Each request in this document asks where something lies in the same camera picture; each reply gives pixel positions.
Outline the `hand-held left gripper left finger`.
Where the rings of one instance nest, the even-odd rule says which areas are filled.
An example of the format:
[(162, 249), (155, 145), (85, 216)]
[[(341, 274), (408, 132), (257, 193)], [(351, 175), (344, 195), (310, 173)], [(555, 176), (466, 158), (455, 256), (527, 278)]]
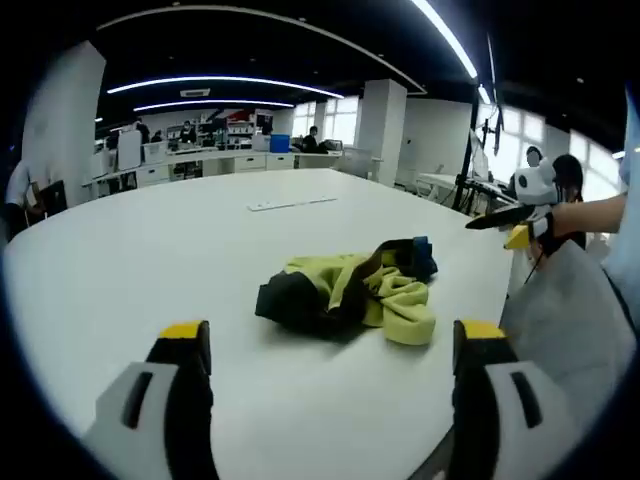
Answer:
[(217, 479), (206, 320), (174, 324), (96, 401), (83, 441), (119, 479)]

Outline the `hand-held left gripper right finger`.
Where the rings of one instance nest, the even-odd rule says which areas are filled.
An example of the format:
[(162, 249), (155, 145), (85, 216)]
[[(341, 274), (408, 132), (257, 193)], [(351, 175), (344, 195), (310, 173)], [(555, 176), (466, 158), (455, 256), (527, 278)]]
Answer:
[(496, 325), (453, 327), (454, 479), (545, 479), (579, 432), (564, 392)]

